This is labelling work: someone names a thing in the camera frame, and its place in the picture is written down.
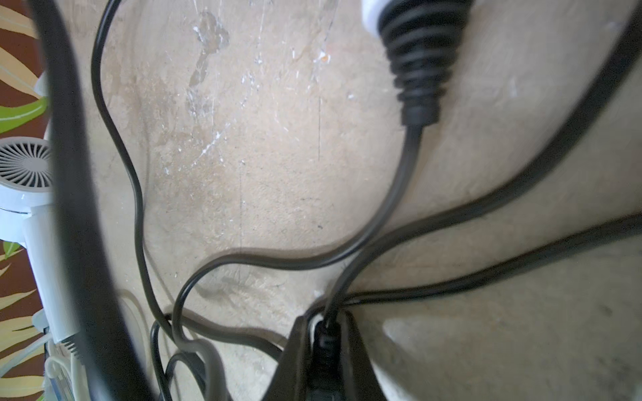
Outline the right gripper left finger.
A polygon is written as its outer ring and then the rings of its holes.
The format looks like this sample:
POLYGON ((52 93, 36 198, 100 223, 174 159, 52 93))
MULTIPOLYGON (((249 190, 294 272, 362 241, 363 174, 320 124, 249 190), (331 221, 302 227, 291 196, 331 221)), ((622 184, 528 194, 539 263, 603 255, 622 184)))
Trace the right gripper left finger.
POLYGON ((309 320, 297 317, 274 376, 262 400, 297 401, 307 399, 310 359, 309 320))

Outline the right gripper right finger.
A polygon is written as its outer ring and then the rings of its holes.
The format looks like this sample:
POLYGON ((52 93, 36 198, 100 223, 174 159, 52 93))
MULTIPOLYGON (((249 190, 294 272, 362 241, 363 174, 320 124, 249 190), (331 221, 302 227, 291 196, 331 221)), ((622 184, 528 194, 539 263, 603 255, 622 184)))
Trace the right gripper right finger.
POLYGON ((386 401, 369 354, 351 312, 339 314, 341 326, 340 372, 346 400, 386 401))

